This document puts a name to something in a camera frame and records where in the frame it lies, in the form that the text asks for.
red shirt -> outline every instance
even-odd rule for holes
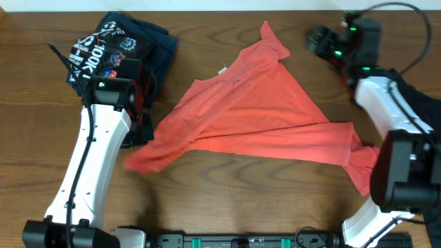
[[[160,171],[191,149],[299,159],[343,166],[368,194],[378,149],[363,147],[352,123],[329,122],[280,62],[289,50],[268,22],[260,33],[222,74],[196,79],[126,167]]]

navy fabric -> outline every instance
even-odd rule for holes
[[[148,72],[151,77],[145,106],[151,107],[172,64],[176,44],[177,39],[169,36],[168,30],[162,27],[109,12],[94,34],[77,41],[71,50],[70,60],[100,76],[117,76],[121,59],[142,60],[148,68],[143,72]],[[76,73],[81,80],[87,80],[79,71]],[[149,77],[143,75],[141,78],[147,80]],[[72,76],[68,75],[68,83],[72,82]],[[75,85],[72,87],[80,95],[79,89]]]

red fabric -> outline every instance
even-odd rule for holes
[[[280,62],[289,50],[268,22],[222,74],[195,80],[128,169],[160,171],[184,152],[206,149],[341,165],[362,195],[378,150],[363,147],[352,123],[330,123]]]

wooden tabletop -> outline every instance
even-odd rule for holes
[[[16,13],[0,19],[0,247],[23,247],[26,220],[42,220],[65,175],[79,131],[81,104],[65,83],[66,69],[48,49],[65,55],[92,33],[95,13]],[[240,50],[260,39],[267,20],[291,51],[287,69],[331,121],[352,121],[364,141],[381,145],[367,114],[352,105],[340,79],[304,47],[305,30],[338,28],[341,12],[133,12],[179,40],[176,58],[151,109],[154,125],[192,81],[217,75]],[[380,65],[401,69],[422,49],[424,26],[412,12],[371,14],[383,25]],[[404,76],[441,99],[441,12],[430,12],[433,45]],[[191,151],[161,173],[123,169],[119,152],[107,195],[105,230],[140,225],[187,233],[296,232],[309,225],[337,229],[363,204],[345,171],[307,161]],[[425,228],[401,224],[415,247],[429,247]]]

wood grain surface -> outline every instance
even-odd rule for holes
[[[23,247],[26,220],[42,220],[65,175],[79,130],[81,104],[65,83],[66,69],[48,49],[69,54],[104,16],[14,13],[0,23],[0,247]],[[283,60],[331,121],[352,121],[362,140],[381,145],[367,114],[349,102],[337,74],[304,47],[305,30],[338,28],[341,12],[133,12],[179,39],[172,70],[151,109],[154,125],[192,81],[217,75],[260,39],[264,20],[291,51]],[[380,64],[401,69],[422,49],[424,26],[412,12],[375,12],[384,36]],[[441,12],[430,12],[433,45],[404,76],[441,99]],[[187,233],[295,232],[309,225],[337,229],[363,204],[335,165],[191,151],[161,173],[123,169],[135,149],[121,150],[107,196],[105,230],[140,225]],[[429,247],[425,228],[403,224],[415,247]]]

